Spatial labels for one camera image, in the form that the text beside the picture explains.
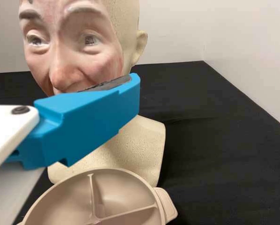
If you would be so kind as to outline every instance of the mannequin head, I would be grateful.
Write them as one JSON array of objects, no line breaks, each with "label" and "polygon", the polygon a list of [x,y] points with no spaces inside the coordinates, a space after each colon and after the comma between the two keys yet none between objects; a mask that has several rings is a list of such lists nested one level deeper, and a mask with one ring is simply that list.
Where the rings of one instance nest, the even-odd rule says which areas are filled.
[{"label": "mannequin head", "polygon": [[27,64],[47,95],[126,75],[147,43],[138,0],[21,0]]}]

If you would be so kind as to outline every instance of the black fabric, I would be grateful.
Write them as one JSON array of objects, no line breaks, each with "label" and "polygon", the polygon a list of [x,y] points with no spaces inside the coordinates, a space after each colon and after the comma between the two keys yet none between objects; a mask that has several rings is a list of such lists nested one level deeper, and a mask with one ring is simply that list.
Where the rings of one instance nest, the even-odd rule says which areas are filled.
[{"label": "black fabric", "polygon": [[[166,126],[159,186],[170,225],[280,225],[280,123],[204,62],[141,65],[140,115]],[[29,73],[0,74],[0,104],[43,98]],[[45,171],[17,218],[52,184]]]}]

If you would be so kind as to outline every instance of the mannequin eye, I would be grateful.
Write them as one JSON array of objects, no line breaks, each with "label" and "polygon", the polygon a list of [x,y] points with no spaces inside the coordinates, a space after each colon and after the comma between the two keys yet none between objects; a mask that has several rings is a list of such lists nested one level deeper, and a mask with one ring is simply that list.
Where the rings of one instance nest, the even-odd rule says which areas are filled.
[{"label": "mannequin eye", "polygon": [[89,46],[93,46],[99,43],[99,40],[97,37],[93,36],[93,35],[87,35],[84,38],[84,44],[85,45],[89,45]]},{"label": "mannequin eye", "polygon": [[27,41],[30,45],[33,45],[33,46],[41,46],[43,44],[46,44],[46,42],[43,39],[41,39],[35,35],[27,36]]}]

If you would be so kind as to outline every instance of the eyebrow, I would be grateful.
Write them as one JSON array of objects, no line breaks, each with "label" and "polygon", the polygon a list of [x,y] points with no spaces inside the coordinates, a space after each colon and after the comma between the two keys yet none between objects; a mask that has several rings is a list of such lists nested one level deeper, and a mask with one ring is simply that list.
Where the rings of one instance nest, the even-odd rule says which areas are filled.
[{"label": "eyebrow", "polygon": [[20,12],[19,19],[20,20],[23,20],[23,19],[27,19],[27,20],[39,19],[39,20],[41,20],[42,17],[37,11],[35,11],[33,9],[26,9],[26,10]]},{"label": "eyebrow", "polygon": [[69,17],[72,14],[78,14],[78,13],[93,13],[93,14],[104,15],[99,9],[96,9],[91,6],[76,6],[76,7],[68,8],[66,17]]}]

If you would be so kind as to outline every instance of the mannequin cheek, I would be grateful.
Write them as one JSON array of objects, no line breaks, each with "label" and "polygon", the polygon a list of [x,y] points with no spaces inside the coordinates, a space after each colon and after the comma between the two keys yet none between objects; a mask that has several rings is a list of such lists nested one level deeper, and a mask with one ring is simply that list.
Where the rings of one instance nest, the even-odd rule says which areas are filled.
[{"label": "mannequin cheek", "polygon": [[84,68],[90,80],[102,83],[120,77],[123,70],[123,57],[117,54],[101,54]]},{"label": "mannequin cheek", "polygon": [[49,60],[44,55],[25,54],[27,65],[37,84],[47,95],[53,94],[53,88],[49,80]]}]

